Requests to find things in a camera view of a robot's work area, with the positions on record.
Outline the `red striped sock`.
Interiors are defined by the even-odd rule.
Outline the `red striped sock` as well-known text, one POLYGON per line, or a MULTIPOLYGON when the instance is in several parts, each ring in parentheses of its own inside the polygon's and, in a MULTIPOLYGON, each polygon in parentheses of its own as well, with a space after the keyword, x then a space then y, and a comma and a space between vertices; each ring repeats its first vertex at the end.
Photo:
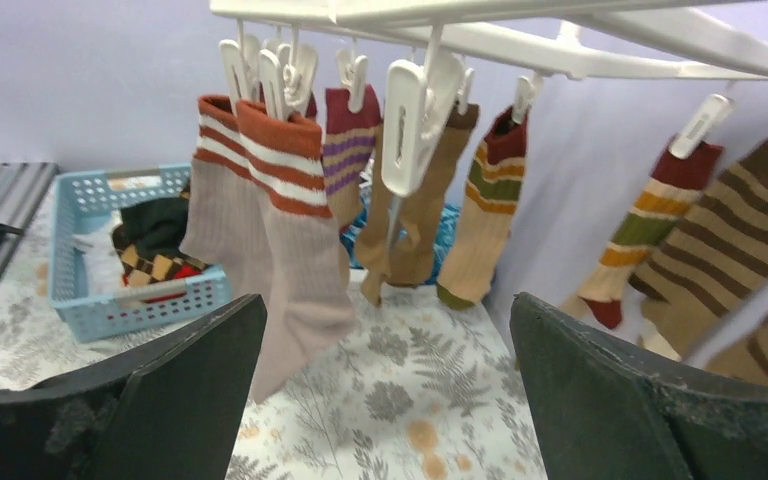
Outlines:
POLYGON ((365 86, 358 112, 349 110, 350 92, 325 91, 326 123, 322 163, 329 208, 344 231, 363 210, 360 173, 365 169, 382 124, 380 104, 372 85, 365 86))

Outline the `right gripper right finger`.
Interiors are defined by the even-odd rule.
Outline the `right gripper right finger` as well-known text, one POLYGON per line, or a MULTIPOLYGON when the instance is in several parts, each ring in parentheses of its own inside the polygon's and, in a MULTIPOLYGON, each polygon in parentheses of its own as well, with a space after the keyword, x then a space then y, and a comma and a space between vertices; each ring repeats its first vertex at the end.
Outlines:
POLYGON ((768 387, 669 360, 528 293, 510 332, 550 479, 768 479, 768 387))

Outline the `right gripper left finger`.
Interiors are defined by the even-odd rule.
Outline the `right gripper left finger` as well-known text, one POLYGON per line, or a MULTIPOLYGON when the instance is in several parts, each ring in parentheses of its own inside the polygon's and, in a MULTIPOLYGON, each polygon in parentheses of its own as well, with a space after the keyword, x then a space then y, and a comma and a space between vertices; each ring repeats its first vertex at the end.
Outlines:
POLYGON ((222 479, 266 326, 246 295, 25 390, 0 390, 0 479, 222 479))

